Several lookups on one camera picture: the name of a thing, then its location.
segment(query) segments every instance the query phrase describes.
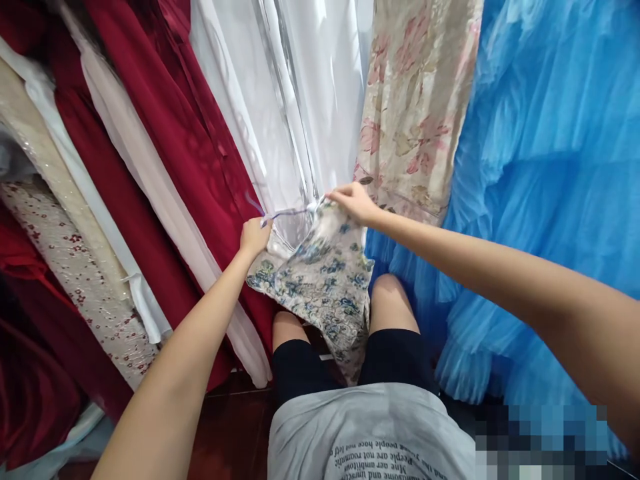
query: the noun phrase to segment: floral dress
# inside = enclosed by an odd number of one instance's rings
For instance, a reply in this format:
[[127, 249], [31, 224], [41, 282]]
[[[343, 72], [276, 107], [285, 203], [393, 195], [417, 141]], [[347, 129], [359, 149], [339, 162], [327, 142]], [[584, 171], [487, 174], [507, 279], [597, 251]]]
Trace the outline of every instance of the floral dress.
[[362, 238], [360, 225], [323, 200], [302, 243], [294, 249], [272, 230], [247, 276], [251, 288], [322, 332], [350, 385], [360, 374], [369, 331], [373, 260], [364, 256]]
[[376, 0], [354, 179], [382, 208], [440, 225], [467, 112], [483, 0]]

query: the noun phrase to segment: knee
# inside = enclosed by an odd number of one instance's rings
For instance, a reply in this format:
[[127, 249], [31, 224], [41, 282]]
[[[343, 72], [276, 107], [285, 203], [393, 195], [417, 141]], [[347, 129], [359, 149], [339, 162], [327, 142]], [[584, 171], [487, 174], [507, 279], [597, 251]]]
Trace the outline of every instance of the knee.
[[373, 284], [372, 297], [379, 297], [381, 295], [400, 294], [404, 296], [405, 290], [402, 288], [402, 284], [398, 277], [390, 273], [380, 275]]
[[278, 325], [282, 325], [283, 323], [300, 325], [300, 322], [298, 322], [294, 314], [287, 311], [279, 311], [273, 318], [273, 329], [276, 329]]

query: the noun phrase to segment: sequined fabric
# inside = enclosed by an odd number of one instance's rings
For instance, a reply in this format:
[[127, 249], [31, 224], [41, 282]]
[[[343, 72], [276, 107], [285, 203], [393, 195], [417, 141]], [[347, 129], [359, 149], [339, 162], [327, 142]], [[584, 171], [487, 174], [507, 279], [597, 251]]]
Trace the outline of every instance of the sequined fabric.
[[94, 336], [134, 390], [157, 348], [149, 343], [132, 308], [113, 292], [93, 252], [36, 176], [32, 183], [0, 184], [0, 197], [26, 230]]
[[2, 59], [0, 85], [0, 113], [3, 123], [12, 132], [78, 228], [94, 260], [100, 266], [105, 282], [111, 284], [112, 296], [131, 308], [133, 303], [129, 286], [123, 282], [127, 276], [126, 272], [71, 178], [42, 117], [27, 95], [24, 83]]

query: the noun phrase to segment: dark red fabric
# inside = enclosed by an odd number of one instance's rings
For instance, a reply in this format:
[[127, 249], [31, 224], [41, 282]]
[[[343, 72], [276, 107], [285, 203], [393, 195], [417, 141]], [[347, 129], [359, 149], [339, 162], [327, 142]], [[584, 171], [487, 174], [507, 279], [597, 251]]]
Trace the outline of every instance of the dark red fabric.
[[[158, 304], [176, 328], [198, 302], [201, 292], [111, 144], [91, 101], [80, 52], [64, 25], [50, 24], [46, 45], [49, 66], [56, 80], [55, 103], [69, 136]], [[232, 356], [221, 348], [208, 388], [224, 382], [232, 368]]]
[[20, 329], [0, 318], [2, 417], [10, 424], [0, 452], [11, 470], [63, 443], [81, 410], [82, 396], [57, 360]]
[[32, 51], [47, 30], [44, 15], [34, 15], [38, 10], [31, 5], [16, 0], [1, 0], [0, 36], [21, 55]]
[[0, 271], [8, 286], [64, 371], [117, 421], [133, 395], [131, 388], [2, 203], [0, 238]]
[[[84, 0], [118, 74], [213, 256], [226, 268], [253, 186], [189, 44], [187, 0]], [[271, 350], [275, 303], [244, 286], [240, 302]]]

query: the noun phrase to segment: gray t-shirt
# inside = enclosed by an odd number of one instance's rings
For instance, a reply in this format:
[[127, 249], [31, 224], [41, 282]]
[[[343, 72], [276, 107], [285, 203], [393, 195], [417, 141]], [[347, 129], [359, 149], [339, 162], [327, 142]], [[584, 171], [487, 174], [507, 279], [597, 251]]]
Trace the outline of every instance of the gray t-shirt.
[[475, 442], [440, 399], [404, 383], [303, 395], [278, 409], [270, 480], [470, 479]]

